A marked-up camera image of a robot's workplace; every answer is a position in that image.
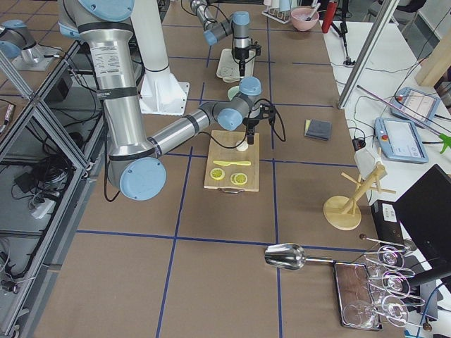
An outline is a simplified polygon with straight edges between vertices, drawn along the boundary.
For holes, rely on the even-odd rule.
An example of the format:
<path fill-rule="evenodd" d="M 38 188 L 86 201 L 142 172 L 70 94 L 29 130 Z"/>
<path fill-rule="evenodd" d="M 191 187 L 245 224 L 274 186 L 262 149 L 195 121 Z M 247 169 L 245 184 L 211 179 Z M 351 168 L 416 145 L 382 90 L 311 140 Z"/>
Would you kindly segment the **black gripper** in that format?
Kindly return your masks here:
<path fill-rule="evenodd" d="M 250 51 L 255 51 L 255 55 L 261 54 L 261 45 L 253 39 L 234 39 L 232 56 L 237 61 L 240 77 L 245 76 L 246 62 L 249 58 Z"/>
<path fill-rule="evenodd" d="M 259 104 L 258 109 L 254 109 L 243 119 L 248 144 L 254 144 L 255 127 L 260 121 L 266 120 L 271 128 L 274 128 L 277 113 L 278 110 L 273 104 Z"/>

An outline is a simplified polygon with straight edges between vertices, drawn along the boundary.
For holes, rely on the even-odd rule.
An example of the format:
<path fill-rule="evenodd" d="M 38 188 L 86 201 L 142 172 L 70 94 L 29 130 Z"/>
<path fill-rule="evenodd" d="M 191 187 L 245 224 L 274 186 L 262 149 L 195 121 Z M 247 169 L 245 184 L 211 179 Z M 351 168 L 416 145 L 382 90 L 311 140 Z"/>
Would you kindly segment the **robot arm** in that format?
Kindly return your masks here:
<path fill-rule="evenodd" d="M 190 10 L 199 18 L 203 25 L 204 38 L 208 45 L 213 46 L 222 39 L 231 36 L 233 38 L 232 57 L 237 63 L 240 78 L 245 77 L 247 63 L 251 59 L 250 51 L 255 51 L 255 56 L 261 53 L 261 46 L 254 42 L 250 36 L 250 16 L 247 11 L 236 11 L 224 20 L 218 22 L 211 14 L 209 8 L 214 5 L 208 1 L 189 1 Z"/>
<path fill-rule="evenodd" d="M 243 75 L 229 101 L 185 114 L 187 84 L 169 68 L 155 1 L 60 1 L 58 8 L 61 33 L 89 46 L 111 135 L 106 174 L 129 199 L 161 191 L 162 155 L 214 123 L 233 131 L 259 110 L 261 83 Z"/>

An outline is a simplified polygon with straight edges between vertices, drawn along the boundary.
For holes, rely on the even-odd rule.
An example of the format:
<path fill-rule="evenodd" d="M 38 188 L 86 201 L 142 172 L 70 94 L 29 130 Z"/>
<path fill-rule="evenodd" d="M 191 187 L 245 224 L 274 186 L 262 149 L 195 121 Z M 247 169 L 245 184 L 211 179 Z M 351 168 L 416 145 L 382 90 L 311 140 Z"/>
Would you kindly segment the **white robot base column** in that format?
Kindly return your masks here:
<path fill-rule="evenodd" d="M 131 21 L 144 64 L 141 112 L 182 115 L 190 84 L 179 82 L 171 72 L 157 1 L 137 0 Z"/>

